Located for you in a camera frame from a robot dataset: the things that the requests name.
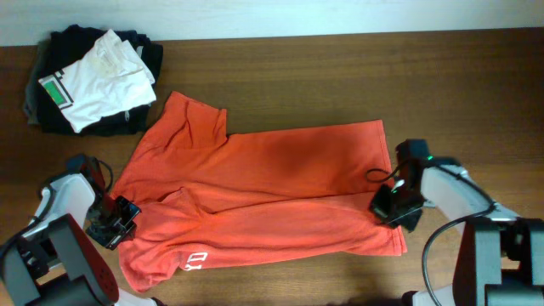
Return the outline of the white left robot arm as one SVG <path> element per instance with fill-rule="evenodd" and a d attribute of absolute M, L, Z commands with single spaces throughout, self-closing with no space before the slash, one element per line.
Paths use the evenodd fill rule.
<path fill-rule="evenodd" d="M 80 173 L 46 184 L 32 221 L 1 248 L 1 281 L 15 305 L 158 306 L 122 290 L 83 231 L 95 191 Z"/>

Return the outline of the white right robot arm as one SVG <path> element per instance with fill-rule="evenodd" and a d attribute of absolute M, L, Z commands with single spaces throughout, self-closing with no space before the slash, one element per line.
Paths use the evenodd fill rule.
<path fill-rule="evenodd" d="M 522 218 L 478 187 L 457 161 L 408 160 L 377 180 L 370 210 L 382 224 L 414 230 L 425 206 L 448 223 L 436 229 L 422 251 L 425 288 L 406 292 L 402 305 L 541 305 L 543 222 Z M 435 240 L 457 228 L 462 240 L 451 284 L 431 285 L 428 255 Z"/>

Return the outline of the orange-red t-shirt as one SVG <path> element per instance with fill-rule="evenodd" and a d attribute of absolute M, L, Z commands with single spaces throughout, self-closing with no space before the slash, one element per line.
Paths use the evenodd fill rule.
<path fill-rule="evenodd" d="M 401 229 L 369 209 L 377 185 L 366 172 L 390 169 L 381 121 L 226 128 L 226 110 L 172 93 L 116 181 L 113 196 L 141 210 L 135 237 L 118 248 L 136 292 L 178 270 L 406 252 Z"/>

